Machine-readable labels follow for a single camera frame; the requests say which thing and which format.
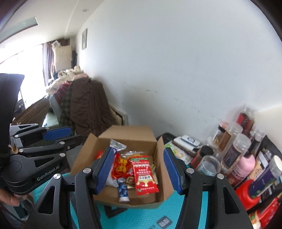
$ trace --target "human hand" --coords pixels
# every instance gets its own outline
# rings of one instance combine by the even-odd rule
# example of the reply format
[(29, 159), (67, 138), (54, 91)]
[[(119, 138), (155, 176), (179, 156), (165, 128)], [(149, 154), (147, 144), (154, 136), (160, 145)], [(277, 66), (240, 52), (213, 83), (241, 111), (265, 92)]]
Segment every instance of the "human hand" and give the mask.
[(19, 196), (19, 195), (13, 195), (9, 192), (7, 192), (5, 189), (0, 189), (0, 201), (4, 202), (8, 205), (18, 207), (19, 206), (19, 200), (25, 200), (27, 196)]

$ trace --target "brown coat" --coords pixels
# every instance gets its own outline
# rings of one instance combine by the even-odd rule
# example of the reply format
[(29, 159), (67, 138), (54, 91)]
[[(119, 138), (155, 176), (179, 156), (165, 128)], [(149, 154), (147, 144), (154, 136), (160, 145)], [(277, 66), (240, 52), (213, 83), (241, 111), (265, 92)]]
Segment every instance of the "brown coat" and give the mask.
[(77, 134), (99, 136), (114, 124), (103, 84), (89, 78), (72, 82), (70, 119)]

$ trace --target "blue toothpaste tube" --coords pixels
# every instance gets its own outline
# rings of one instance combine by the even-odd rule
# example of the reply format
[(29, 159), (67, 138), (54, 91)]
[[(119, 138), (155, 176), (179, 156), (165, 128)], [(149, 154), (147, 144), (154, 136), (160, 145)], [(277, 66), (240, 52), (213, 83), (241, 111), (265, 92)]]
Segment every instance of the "blue toothpaste tube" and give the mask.
[(119, 178), (118, 181), (118, 197), (119, 202), (129, 202), (128, 198), (128, 192), (127, 192), (127, 186), (125, 184), (126, 179), (125, 178)]

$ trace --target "teal mat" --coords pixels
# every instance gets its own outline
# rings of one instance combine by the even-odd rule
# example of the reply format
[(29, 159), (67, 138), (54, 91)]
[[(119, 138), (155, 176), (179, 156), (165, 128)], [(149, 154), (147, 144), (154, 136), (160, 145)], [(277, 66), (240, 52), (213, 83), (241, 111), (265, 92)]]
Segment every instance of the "teal mat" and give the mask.
[[(33, 191), (34, 201), (36, 202), (48, 182), (44, 183)], [(107, 218), (103, 205), (97, 205), (101, 214), (101, 224), (103, 228), (112, 229), (154, 229), (168, 228), (176, 226), (184, 196), (179, 196), (174, 192), (168, 200), (164, 201), (157, 209), (128, 209), (125, 212)], [(202, 210), (198, 229), (204, 229), (206, 225), (206, 215), (208, 207), (208, 192), (203, 192)], [(71, 216), (73, 223), (78, 227), (77, 216), (71, 205)]]

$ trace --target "pink bottle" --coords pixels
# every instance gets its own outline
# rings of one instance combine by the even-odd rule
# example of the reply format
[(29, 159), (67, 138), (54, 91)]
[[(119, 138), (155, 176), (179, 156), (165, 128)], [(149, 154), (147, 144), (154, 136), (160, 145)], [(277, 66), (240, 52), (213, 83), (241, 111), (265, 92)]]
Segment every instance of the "pink bottle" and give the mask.
[(226, 178), (232, 187), (236, 187), (253, 171), (254, 167), (255, 157), (246, 153)]

